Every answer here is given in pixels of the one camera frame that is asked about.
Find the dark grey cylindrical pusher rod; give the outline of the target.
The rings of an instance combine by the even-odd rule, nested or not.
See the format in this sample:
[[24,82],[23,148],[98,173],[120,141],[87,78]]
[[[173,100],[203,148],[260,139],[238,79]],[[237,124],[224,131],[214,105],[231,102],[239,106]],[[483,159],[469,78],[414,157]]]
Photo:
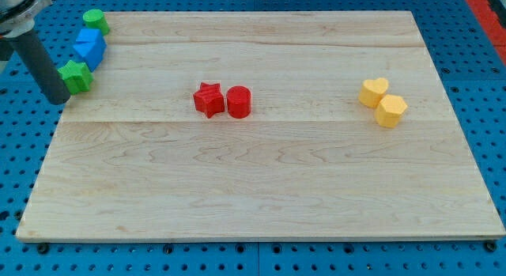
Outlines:
[[70,91],[34,29],[9,38],[8,42],[50,104],[60,105],[70,99]]

